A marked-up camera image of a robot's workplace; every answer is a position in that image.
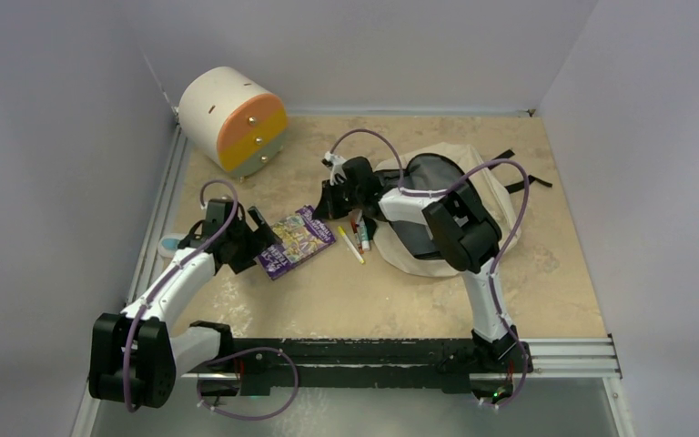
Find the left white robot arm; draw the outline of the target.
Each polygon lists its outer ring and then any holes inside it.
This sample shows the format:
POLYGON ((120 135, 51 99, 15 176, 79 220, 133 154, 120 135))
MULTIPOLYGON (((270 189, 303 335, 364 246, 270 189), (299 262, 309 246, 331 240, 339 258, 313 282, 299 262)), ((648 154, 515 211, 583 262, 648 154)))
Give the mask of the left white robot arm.
POLYGON ((169 329, 223 267, 240 273, 280 242, 257 208, 232 199, 210 200, 206 216, 178 242, 156 282, 119 313, 103 313, 94 322, 89 394, 121 402, 130 412, 160 408, 177 378, 197 366, 229 369, 235 348, 227 324, 195 321, 178 336, 169 329))

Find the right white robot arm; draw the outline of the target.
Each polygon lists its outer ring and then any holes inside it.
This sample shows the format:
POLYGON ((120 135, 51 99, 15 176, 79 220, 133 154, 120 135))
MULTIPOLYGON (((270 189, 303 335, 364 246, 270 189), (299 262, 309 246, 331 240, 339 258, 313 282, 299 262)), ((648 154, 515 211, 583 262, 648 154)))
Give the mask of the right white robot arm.
POLYGON ((443 155, 422 153, 405 168, 373 170, 365 157, 346 159, 328 152, 322 159, 330 176, 321 184, 318 219, 341 219, 355 209, 386 222, 415 259, 443 260, 461 274, 473 319, 474 357, 485 370, 529 353, 507 314, 499 264, 519 231, 519 212, 501 229, 470 178, 499 165, 517 167, 500 156, 463 170, 443 155))

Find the purple paperback book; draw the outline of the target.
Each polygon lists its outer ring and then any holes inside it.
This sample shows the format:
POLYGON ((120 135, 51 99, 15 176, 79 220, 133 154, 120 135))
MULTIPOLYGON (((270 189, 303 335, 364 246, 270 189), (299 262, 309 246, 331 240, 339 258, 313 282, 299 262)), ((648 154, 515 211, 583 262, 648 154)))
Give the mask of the purple paperback book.
POLYGON ((291 272, 336 242, 329 227, 305 205, 271 226, 280 243, 258 255, 258 264, 271 280, 291 272))

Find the beige canvas backpack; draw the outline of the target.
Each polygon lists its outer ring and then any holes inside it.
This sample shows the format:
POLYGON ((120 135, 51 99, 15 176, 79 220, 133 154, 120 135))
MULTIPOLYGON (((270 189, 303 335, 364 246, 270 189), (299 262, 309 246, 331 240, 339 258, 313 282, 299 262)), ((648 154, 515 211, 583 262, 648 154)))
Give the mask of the beige canvas backpack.
MULTIPOLYGON (((403 186, 414 190, 443 190, 484 160, 471 145, 441 142, 400 157, 403 186)), ((511 194, 523 190, 523 182, 503 185, 489 168, 470 177, 483 206, 501 229, 505 241, 517 212, 511 194)), ((424 226, 409 222, 377 222, 373 242, 381 257, 393 267, 410 275, 451 278, 458 274, 438 253, 431 234, 424 226)))

